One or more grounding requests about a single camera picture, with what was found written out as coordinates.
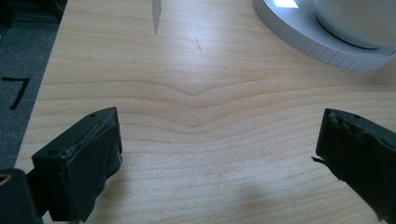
gray mat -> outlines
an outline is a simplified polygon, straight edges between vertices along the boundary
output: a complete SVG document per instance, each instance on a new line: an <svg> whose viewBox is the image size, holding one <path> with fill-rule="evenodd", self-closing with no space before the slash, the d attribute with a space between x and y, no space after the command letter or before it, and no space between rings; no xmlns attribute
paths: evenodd
<svg viewBox="0 0 396 224"><path fill-rule="evenodd" d="M0 40L0 170L15 165L57 32L25 23Z"/></svg>

light wood surface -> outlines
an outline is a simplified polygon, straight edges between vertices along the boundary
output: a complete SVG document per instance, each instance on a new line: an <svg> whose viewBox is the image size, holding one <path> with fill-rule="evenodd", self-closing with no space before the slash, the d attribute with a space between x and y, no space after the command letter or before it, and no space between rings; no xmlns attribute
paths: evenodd
<svg viewBox="0 0 396 224"><path fill-rule="evenodd" d="M18 168L116 106L123 164L88 223L378 222L310 157L326 107L396 131L396 61L374 73L315 61L272 34L250 0L161 9L155 34L149 0L69 0Z"/></svg>

cup base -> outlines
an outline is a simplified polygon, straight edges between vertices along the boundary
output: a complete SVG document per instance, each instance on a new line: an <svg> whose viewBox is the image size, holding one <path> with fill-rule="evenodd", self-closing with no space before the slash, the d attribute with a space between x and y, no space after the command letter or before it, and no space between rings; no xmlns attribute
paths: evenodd
<svg viewBox="0 0 396 224"><path fill-rule="evenodd" d="M364 43L357 39L354 39L354 38L350 37L349 35L344 34L343 32L339 31L336 27L334 27L331 24L329 24L328 22L326 22L326 20L323 19L320 16L320 14L318 14L318 13L317 13L317 19L318 19L320 25L323 26L324 29L326 29L332 35L335 35L337 38L347 42L348 44L351 44L353 46L363 48L363 49L379 49L380 48L380 46L367 44L367 43Z"/></svg>

white saucer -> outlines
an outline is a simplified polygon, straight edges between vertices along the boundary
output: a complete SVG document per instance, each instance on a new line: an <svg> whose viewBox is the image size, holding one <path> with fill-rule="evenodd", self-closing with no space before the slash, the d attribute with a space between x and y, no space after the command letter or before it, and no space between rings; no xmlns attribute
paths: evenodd
<svg viewBox="0 0 396 224"><path fill-rule="evenodd" d="M396 48L362 49L335 37L318 22L315 0L253 0L267 27L300 52L355 71L374 71L396 56Z"/></svg>

